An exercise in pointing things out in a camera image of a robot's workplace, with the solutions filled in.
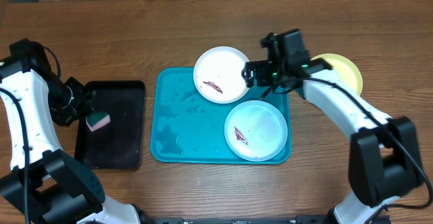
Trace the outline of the green pink sponge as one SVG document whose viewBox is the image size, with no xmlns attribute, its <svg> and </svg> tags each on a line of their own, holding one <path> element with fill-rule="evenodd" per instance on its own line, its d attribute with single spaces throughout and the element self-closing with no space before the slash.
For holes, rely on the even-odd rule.
<svg viewBox="0 0 433 224">
<path fill-rule="evenodd" d="M 90 132 L 95 132 L 110 123 L 110 115 L 107 112 L 92 111 L 86 117 L 86 126 Z"/>
</svg>

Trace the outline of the white plate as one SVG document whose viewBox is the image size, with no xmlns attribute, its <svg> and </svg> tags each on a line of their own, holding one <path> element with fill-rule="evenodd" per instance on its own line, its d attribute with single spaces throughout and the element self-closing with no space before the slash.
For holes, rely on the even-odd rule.
<svg viewBox="0 0 433 224">
<path fill-rule="evenodd" d="M 242 70 L 249 59 L 238 49 L 220 46 L 204 52 L 193 69 L 196 89 L 207 100 L 229 104 L 242 98 L 249 90 Z"/>
</svg>

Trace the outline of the yellow green plate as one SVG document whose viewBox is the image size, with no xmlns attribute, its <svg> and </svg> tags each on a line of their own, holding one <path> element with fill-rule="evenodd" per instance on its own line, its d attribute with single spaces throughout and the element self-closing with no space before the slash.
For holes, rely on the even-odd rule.
<svg viewBox="0 0 433 224">
<path fill-rule="evenodd" d="M 363 89 L 363 78 L 357 66 L 348 58 L 334 54 L 323 53 L 313 57 L 313 60 L 322 58 L 328 64 L 332 65 L 333 69 L 338 72 L 342 80 L 358 95 Z"/>
</svg>

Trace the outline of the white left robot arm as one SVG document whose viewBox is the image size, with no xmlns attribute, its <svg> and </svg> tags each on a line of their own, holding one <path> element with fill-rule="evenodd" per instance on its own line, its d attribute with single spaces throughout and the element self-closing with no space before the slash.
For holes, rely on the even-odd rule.
<svg viewBox="0 0 433 224">
<path fill-rule="evenodd" d="M 33 223 L 144 223 L 132 204 L 107 196 L 94 172 L 63 151 L 49 87 L 24 60 L 1 61 L 1 99 L 12 139 L 1 195 Z"/>
</svg>

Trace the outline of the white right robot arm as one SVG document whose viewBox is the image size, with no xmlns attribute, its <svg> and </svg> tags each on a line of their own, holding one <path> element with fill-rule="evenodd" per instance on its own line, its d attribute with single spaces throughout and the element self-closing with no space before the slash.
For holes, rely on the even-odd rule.
<svg viewBox="0 0 433 224">
<path fill-rule="evenodd" d="M 321 109 L 350 140 L 351 191 L 321 218 L 322 223 L 376 223 L 380 213 L 403 208 L 396 199 L 432 184 L 422 168 L 415 125 L 375 109 L 348 88 L 324 59 L 248 62 L 242 70 L 248 87 L 297 91 Z"/>
</svg>

